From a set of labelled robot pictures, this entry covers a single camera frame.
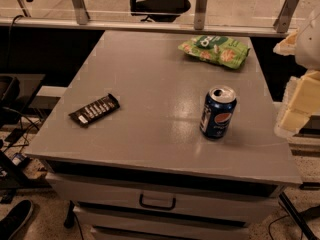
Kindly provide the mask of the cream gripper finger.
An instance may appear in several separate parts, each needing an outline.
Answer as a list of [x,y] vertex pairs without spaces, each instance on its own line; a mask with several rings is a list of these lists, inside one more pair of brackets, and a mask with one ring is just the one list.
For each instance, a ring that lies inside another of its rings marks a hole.
[[285,39],[275,45],[273,52],[283,56],[294,55],[296,50],[297,34],[297,30],[290,33]]
[[298,133],[319,109],[320,72],[308,70],[300,78],[291,77],[278,113],[278,132]]

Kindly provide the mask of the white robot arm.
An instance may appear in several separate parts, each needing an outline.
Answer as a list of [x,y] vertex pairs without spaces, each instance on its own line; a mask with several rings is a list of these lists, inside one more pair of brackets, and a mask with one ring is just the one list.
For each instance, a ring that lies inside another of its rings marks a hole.
[[274,131],[287,138],[297,134],[320,109],[320,6],[273,52],[293,55],[295,62],[307,69],[300,78],[291,77],[288,81],[277,115]]

